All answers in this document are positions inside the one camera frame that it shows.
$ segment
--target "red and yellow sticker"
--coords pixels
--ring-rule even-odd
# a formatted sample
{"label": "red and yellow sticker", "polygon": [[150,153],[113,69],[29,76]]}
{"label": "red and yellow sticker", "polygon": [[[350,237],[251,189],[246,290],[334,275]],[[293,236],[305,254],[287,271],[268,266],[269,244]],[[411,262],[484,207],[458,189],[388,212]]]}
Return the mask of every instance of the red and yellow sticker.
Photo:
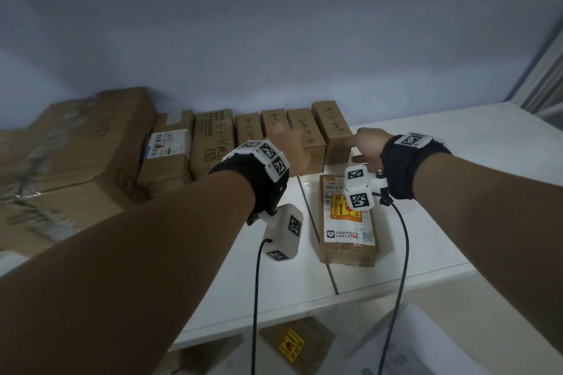
{"label": "red and yellow sticker", "polygon": [[345,194],[333,194],[330,200],[330,218],[362,222],[362,213],[350,209]]}
{"label": "red and yellow sticker", "polygon": [[278,350],[280,350],[284,354],[284,356],[287,357],[291,363],[293,363],[295,362],[295,359],[303,348],[303,344],[305,344],[305,340],[290,328],[286,332],[284,338],[280,341]]}

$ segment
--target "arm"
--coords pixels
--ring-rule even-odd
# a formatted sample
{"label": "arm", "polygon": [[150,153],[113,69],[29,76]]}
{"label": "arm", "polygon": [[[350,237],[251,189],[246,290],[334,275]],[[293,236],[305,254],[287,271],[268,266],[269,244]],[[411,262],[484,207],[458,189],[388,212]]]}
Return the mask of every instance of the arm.
{"label": "arm", "polygon": [[[377,171],[391,137],[359,129],[347,144],[362,155],[352,160]],[[419,166],[413,191],[471,264],[563,352],[563,187],[441,153]]]}
{"label": "arm", "polygon": [[[293,175],[310,159],[300,136],[294,130],[270,137]],[[210,216],[201,201],[220,212]],[[214,173],[7,273],[0,278],[0,367],[150,374],[207,292],[254,203],[242,175]]]}

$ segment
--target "black cable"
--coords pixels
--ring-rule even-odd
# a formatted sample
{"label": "black cable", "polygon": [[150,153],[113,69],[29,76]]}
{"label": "black cable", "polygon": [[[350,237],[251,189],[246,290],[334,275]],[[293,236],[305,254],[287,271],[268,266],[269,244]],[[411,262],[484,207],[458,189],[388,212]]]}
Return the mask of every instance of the black cable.
{"label": "black cable", "polygon": [[272,239],[264,239],[260,244],[258,250],[258,259],[256,260],[256,281],[254,283],[254,316],[252,318],[252,363],[250,366],[250,373],[255,375],[256,365],[256,324],[258,321],[258,274],[260,272],[260,256],[262,255],[262,248],[266,243],[272,243]]}
{"label": "black cable", "polygon": [[405,220],[403,215],[398,211],[397,207],[393,202],[391,206],[397,212],[401,224],[403,224],[403,230],[405,231],[405,266],[403,267],[403,275],[401,276],[401,283],[398,286],[397,301],[395,301],[395,308],[393,309],[393,315],[391,316],[391,323],[389,324],[389,330],[387,331],[387,338],[385,338],[384,350],[381,353],[381,359],[379,360],[379,369],[377,370],[377,375],[381,375],[384,370],[385,356],[387,355],[387,349],[389,348],[389,343],[391,342],[391,334],[393,333],[393,326],[395,325],[395,320],[397,319],[398,308],[401,304],[401,296],[403,295],[403,288],[405,286],[406,278],[406,266],[409,263],[409,234],[406,232]]}

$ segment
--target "white label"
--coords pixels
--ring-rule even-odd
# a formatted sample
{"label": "white label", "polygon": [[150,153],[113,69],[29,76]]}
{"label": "white label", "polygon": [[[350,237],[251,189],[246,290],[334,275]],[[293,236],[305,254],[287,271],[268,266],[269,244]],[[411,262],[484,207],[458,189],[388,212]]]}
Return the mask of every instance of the white label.
{"label": "white label", "polygon": [[344,195],[344,179],[323,178],[324,241],[375,246],[372,215],[351,209]]}
{"label": "white label", "polygon": [[155,132],[150,136],[145,159],[185,154],[190,158],[191,134],[189,129]]}

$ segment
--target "person's right hand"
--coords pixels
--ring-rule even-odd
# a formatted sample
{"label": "person's right hand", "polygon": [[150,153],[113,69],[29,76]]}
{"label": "person's right hand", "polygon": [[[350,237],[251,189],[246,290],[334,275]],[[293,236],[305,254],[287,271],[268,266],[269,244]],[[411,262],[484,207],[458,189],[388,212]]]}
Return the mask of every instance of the person's right hand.
{"label": "person's right hand", "polygon": [[384,150],[385,144],[393,135],[379,128],[361,127],[357,134],[344,141],[345,147],[357,147],[362,152],[353,156],[353,163],[366,163],[368,172],[375,173],[383,168],[379,155]]}

